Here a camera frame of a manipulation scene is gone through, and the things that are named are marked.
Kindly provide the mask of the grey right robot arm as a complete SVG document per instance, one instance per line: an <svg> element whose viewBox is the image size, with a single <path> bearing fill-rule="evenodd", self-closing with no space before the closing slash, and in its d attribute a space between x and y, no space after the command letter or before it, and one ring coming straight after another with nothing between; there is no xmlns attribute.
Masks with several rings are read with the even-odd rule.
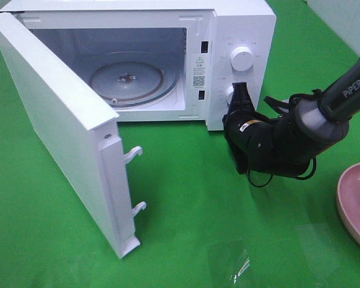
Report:
<svg viewBox="0 0 360 288"><path fill-rule="evenodd" d="M247 84L233 84L222 122L238 173L309 179L317 155L346 137L350 119L360 111L360 58L324 91L293 94L286 103L271 97L264 101L279 117L257 112Z"/></svg>

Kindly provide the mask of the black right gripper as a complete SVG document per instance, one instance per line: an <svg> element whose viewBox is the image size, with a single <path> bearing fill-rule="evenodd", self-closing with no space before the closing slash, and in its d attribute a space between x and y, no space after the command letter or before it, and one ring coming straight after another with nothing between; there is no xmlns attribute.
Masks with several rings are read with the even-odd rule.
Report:
<svg viewBox="0 0 360 288"><path fill-rule="evenodd" d="M282 159L277 154L272 139L272 126L251 115L255 108L247 83L234 82L232 87L232 98L228 114L223 116L223 127L224 138L236 163L236 171L246 174L254 170L290 178L304 174L309 163L295 164Z"/></svg>

